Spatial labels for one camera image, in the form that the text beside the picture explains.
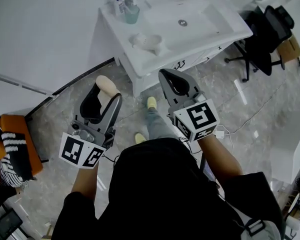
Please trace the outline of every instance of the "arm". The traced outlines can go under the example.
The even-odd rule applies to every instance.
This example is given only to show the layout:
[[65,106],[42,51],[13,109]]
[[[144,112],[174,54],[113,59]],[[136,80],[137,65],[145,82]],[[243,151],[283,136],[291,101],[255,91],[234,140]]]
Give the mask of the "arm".
[[243,175],[240,164],[213,134],[198,140],[214,176],[224,186],[235,176]]
[[99,162],[93,169],[80,169],[71,193],[80,192],[84,197],[95,201],[97,192],[97,175],[98,175]]

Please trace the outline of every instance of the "tile floor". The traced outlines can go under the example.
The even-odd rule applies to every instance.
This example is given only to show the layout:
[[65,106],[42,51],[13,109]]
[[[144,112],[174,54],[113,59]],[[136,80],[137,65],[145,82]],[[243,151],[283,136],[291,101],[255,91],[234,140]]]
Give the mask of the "tile floor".
[[[242,83],[245,65],[234,61],[224,62],[225,57],[239,56],[231,45],[206,64],[199,64],[185,72],[193,76],[207,98],[212,98],[221,120],[231,133],[248,122],[236,134],[231,136],[233,155],[240,162],[245,173],[263,171],[273,192],[283,207],[286,202],[289,186],[271,178],[270,148],[273,141],[272,132],[282,128],[288,111],[300,110],[300,77],[297,73],[297,62],[286,64],[283,71],[275,66],[271,76],[258,71],[250,75],[250,81]],[[123,96],[123,104],[115,124],[115,144],[106,154],[110,158],[134,144],[134,133],[148,135],[145,122],[145,100],[155,96],[158,111],[171,128],[174,128],[166,117],[168,103],[159,85],[144,91],[140,97],[132,96],[132,84],[125,70],[111,64],[88,75],[67,88],[55,101],[45,105],[33,114],[29,130],[41,159],[49,159],[44,170],[36,175],[29,188],[21,196],[8,200],[20,214],[24,226],[35,238],[40,238],[47,231],[46,223],[52,224],[58,218],[63,201],[70,193],[77,171],[75,167],[58,159],[62,133],[67,131],[73,119],[74,103],[85,88],[91,88],[96,76],[105,75],[116,84]],[[229,136],[221,140],[229,151],[232,144]],[[198,151],[194,145],[193,152]],[[200,162],[200,153],[196,155]],[[108,204],[108,190],[113,172],[113,164],[105,158],[100,160],[98,190],[95,201],[97,218]]]

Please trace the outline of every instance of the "sink cabinet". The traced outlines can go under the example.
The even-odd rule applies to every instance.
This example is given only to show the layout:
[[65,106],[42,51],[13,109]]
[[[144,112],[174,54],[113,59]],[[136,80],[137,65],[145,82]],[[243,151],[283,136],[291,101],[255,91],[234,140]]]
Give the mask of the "sink cabinet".
[[[252,31],[229,0],[137,0],[136,24],[113,14],[113,5],[101,7],[105,28],[110,31],[113,57],[132,81],[133,95],[159,83],[160,69],[184,71],[208,62]],[[187,25],[178,22],[184,20]],[[132,45],[133,37],[159,35],[163,52],[156,55]]]
[[121,52],[118,51],[118,54],[120,55],[118,57],[115,57],[115,61],[118,66],[121,64],[124,67],[126,73],[132,81],[133,96],[138,97],[141,92],[159,83],[158,72],[160,69],[174,69],[181,72],[185,71],[191,67],[194,67],[197,64],[208,62],[218,53],[222,52],[225,48],[227,48],[230,44],[231,42],[224,43],[186,57],[181,57],[180,59],[177,59],[174,62],[167,63],[154,69],[151,73],[148,73],[142,77],[139,77],[135,73],[132,64],[130,63],[127,55],[124,53],[123,50]]

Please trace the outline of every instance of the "orange chair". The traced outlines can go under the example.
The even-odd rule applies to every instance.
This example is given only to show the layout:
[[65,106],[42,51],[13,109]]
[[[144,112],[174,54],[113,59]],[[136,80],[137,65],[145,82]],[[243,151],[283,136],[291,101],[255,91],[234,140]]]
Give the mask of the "orange chair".
[[[25,117],[22,115],[7,115],[3,114],[0,118],[0,127],[3,132],[12,132],[16,134],[24,134],[26,146],[28,149],[29,160],[31,164],[32,175],[36,175],[42,171],[43,165],[37,154],[34,143],[32,142],[28,131]],[[0,159],[6,155],[4,144],[0,141]]]

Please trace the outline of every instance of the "black shirt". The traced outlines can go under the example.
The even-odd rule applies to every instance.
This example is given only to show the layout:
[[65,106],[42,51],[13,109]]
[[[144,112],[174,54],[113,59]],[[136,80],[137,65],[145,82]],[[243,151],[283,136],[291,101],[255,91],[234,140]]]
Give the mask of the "black shirt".
[[[247,216],[272,221],[283,236],[281,210],[262,172],[228,180],[226,200]],[[240,239],[237,213],[218,196],[216,184],[199,170],[188,149],[173,138],[125,149],[109,187],[109,204],[99,219],[94,203],[69,194],[52,239],[102,237]]]

